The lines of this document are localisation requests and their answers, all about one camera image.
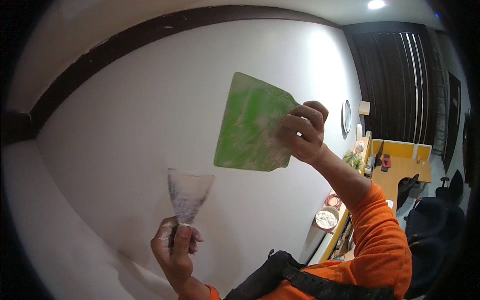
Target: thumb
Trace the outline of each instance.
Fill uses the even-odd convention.
[[[188,258],[191,236],[192,228],[190,226],[179,226],[173,241],[172,260],[175,263],[181,263],[184,257]]]

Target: white bowl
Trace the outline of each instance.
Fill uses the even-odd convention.
[[[333,225],[331,228],[323,228],[322,226],[320,226],[320,224],[317,223],[317,220],[316,220],[317,214],[315,214],[315,220],[314,220],[314,222],[315,222],[315,224],[318,226],[318,228],[323,229],[323,230],[331,230],[331,229],[335,228],[335,226],[338,224],[338,220],[340,219],[340,214],[338,213],[337,209],[334,208],[333,206],[328,206],[328,205],[326,205],[326,206],[320,208],[320,209],[317,211],[317,213],[320,212],[320,211],[327,211],[327,212],[332,213],[332,214],[335,216],[336,223],[335,223],[335,225]]]

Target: desk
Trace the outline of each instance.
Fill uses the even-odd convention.
[[[373,170],[372,181],[378,184],[385,193],[388,200],[393,201],[393,215],[396,215],[396,201],[398,195],[398,183],[405,177],[412,178],[419,174],[418,181],[431,182],[430,163],[421,161],[417,165],[417,161],[411,158],[391,156],[390,162],[392,167],[388,172],[382,172],[382,167],[376,167]]]

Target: cable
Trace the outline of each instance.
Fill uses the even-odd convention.
[[[337,203],[335,203],[334,205],[330,203],[330,200],[332,200],[333,198],[337,199]],[[332,206],[336,210],[338,210],[340,206],[342,206],[342,200],[340,200],[337,194],[331,194],[331,195],[328,195],[327,199],[325,200],[325,204],[327,204],[328,206]]]

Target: wall clock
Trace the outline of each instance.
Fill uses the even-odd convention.
[[[352,109],[348,100],[342,103],[342,125],[343,130],[349,133],[350,127],[352,126]]]

